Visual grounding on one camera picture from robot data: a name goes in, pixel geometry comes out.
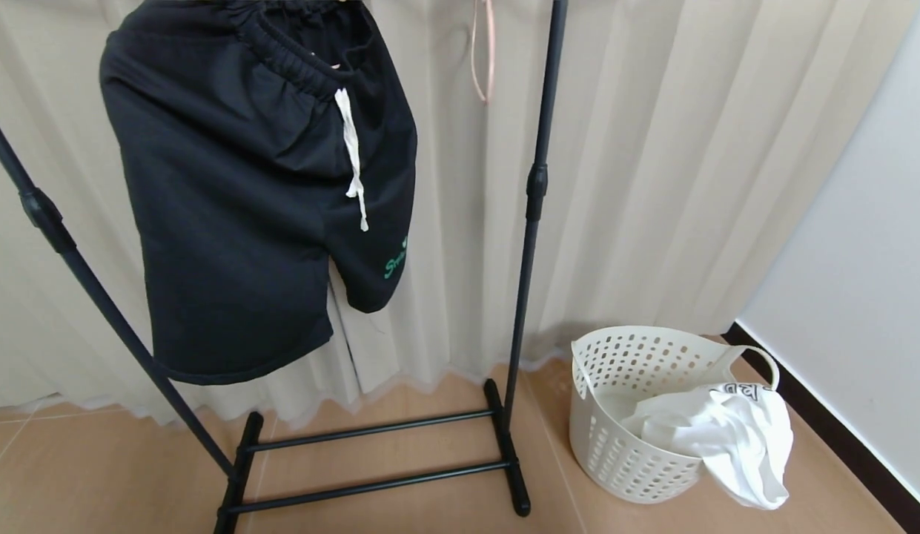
curtain fold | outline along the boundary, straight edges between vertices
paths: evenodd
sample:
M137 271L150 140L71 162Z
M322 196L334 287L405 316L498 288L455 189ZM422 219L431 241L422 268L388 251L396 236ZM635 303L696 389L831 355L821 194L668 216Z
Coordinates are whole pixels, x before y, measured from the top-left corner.
M97 85L139 0L0 0L0 125L149 344L139 237ZM508 358L551 2L497 0L494 100L469 72L473 4L372 0L420 138L403 279L376 314L331 270L328 345L233 386L182 385L223 418L304 422ZM524 365L605 325L727 330L852 135L910 0L575 0L558 82ZM477 50L483 65L484 51ZM175 415L0 169L0 406L60 392Z

elastic waistband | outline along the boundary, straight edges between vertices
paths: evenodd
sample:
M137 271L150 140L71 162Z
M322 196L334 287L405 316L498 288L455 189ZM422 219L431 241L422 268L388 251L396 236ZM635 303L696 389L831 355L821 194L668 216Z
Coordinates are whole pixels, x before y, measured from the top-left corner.
M345 81L356 75L364 53L377 42L374 18L362 2L337 0L256 0L254 2L226 2L226 13L233 22L239 39L272 71L283 76L308 94L320 100L334 98L334 92L343 88ZM280 13L291 15L297 21L318 17L335 10L348 11L348 16L364 24L365 34L360 43L352 43L344 51L341 68L332 68L314 55L284 30L273 23L272 17Z

curtain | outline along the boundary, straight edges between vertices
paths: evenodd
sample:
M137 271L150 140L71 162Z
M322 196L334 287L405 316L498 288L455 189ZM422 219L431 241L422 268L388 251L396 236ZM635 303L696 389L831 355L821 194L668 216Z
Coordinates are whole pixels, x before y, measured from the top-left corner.
M149 343L139 237L97 85L108 31L138 3L0 0L0 125ZM481 380L508 358L551 1L495 4L496 92L485 106L469 72L472 0L368 3L420 137L401 285L385 310L360 314L332 272L330 343L253 382L181 385L192 406L223 418L275 408L303 422L324 399L356 409L402 381ZM523 365L605 325L727 330L917 6L572 1ZM56 392L175 417L0 169L0 406Z

black shorts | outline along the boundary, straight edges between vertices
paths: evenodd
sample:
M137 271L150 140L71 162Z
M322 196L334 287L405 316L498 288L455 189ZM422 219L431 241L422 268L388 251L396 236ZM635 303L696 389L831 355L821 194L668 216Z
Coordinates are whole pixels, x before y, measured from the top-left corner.
M364 4L145 0L101 88L170 378L243 382L326 343L328 256L352 307L388 303L417 135Z

white wall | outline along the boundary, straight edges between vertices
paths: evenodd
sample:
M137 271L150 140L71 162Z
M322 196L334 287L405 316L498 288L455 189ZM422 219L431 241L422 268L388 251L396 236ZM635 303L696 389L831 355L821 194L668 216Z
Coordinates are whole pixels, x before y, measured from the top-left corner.
M920 499L920 11L738 322Z

